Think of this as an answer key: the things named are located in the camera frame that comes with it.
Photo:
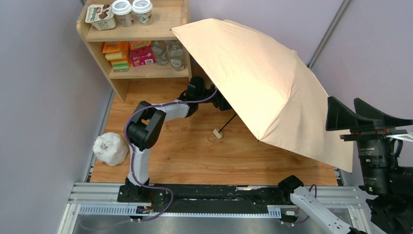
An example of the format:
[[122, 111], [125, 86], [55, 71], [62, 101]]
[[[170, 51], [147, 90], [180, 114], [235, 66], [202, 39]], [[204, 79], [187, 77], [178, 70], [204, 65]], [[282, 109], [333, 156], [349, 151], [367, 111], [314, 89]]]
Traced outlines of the beige folding umbrella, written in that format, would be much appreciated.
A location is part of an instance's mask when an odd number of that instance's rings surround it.
[[257, 140], [352, 172], [353, 144], [326, 130], [328, 94], [294, 50], [230, 20], [172, 32]]

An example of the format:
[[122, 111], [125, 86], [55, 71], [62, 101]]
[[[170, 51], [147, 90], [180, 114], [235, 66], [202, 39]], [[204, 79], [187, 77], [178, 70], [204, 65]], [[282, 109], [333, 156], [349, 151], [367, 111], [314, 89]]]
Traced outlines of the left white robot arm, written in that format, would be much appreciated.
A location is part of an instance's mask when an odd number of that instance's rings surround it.
[[201, 103], [212, 103], [220, 111], [232, 107], [217, 87], [206, 88], [201, 77], [192, 77], [179, 97], [171, 102], [150, 104], [142, 101], [127, 120], [124, 136], [130, 148], [130, 170], [125, 184], [120, 187], [119, 202], [146, 202], [155, 188], [149, 185], [149, 159], [158, 141], [163, 124], [192, 116]]

